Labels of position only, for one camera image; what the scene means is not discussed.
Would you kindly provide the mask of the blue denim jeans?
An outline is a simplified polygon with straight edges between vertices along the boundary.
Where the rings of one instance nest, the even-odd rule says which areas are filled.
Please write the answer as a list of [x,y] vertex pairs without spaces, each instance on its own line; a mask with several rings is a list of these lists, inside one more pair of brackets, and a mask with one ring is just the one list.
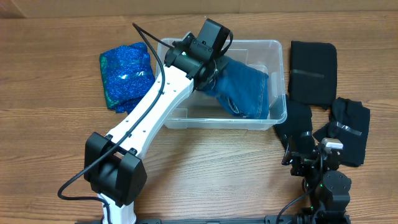
[[203,92],[216,98],[225,111],[247,119],[267,119],[268,75],[228,58],[222,73]]

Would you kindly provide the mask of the blue sequin garment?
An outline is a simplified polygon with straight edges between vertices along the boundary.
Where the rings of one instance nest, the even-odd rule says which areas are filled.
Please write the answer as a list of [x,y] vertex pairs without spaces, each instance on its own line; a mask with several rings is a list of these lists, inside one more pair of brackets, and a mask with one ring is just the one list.
[[145,43],[121,45],[99,56],[104,98],[109,110],[130,113],[155,82]]

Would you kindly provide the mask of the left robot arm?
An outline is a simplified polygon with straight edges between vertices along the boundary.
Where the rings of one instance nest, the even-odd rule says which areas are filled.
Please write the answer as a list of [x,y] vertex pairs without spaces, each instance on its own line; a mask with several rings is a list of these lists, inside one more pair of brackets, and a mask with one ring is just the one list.
[[134,201],[147,180],[143,159],[167,117],[195,90],[209,84],[228,64],[232,33],[187,33],[175,41],[155,83],[133,111],[107,135],[93,133],[85,143],[85,172],[103,204],[103,223],[135,223]]

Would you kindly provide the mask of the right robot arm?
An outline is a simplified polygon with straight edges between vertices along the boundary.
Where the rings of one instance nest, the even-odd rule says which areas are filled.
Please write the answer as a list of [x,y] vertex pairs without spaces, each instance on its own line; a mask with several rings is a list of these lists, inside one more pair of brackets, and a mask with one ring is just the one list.
[[[289,137],[282,164],[291,165],[290,174],[303,178],[303,195],[288,203],[277,215],[276,223],[350,223],[346,207],[350,202],[351,179],[338,170],[343,144],[325,138],[306,149]],[[310,206],[296,215],[284,215],[295,203],[308,198]]]

